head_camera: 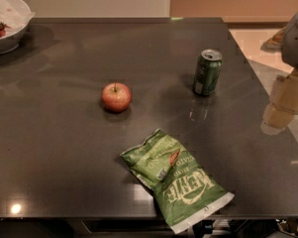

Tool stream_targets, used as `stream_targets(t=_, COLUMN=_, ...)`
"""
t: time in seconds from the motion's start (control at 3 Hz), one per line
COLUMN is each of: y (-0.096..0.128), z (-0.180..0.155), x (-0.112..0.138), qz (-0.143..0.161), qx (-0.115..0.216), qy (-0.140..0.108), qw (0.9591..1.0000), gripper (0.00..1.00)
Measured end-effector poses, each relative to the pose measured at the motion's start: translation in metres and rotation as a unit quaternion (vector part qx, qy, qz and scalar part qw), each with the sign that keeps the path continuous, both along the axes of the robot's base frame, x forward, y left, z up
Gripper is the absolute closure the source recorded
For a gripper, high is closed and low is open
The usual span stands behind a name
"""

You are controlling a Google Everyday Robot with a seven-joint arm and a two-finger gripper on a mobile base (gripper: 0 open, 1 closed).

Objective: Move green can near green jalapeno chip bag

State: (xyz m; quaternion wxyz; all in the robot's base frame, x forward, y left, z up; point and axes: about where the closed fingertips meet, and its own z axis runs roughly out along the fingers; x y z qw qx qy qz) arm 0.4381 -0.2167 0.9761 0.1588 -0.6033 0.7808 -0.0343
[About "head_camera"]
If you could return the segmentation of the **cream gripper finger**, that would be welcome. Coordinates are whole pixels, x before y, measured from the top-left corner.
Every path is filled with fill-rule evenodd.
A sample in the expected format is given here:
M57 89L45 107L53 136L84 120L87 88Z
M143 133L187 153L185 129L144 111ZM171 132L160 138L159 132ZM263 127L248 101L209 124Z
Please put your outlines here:
M282 28L277 31L271 38L266 41L266 46L269 49L280 49L282 45L282 40L284 36L285 29Z
M262 116L262 130L284 130L298 115L298 68L278 75Z

